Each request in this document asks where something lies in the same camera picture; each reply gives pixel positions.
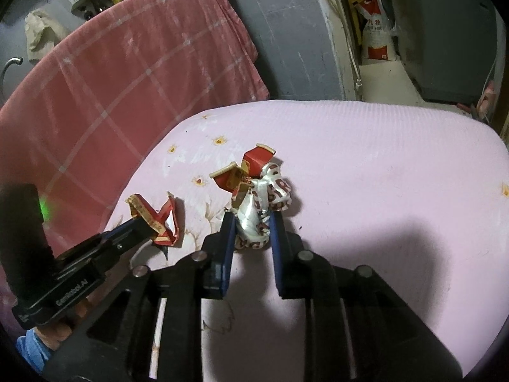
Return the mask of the person's left hand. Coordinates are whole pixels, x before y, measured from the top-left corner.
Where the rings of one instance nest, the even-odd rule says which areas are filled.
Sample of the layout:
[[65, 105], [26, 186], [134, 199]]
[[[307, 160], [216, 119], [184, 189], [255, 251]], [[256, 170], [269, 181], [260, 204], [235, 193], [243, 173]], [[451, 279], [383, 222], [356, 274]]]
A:
[[73, 310], [65, 315], [49, 322], [46, 325], [35, 328], [35, 333], [42, 343], [52, 351], [57, 350], [61, 344], [76, 330], [91, 312], [93, 305], [85, 298], [77, 303]]

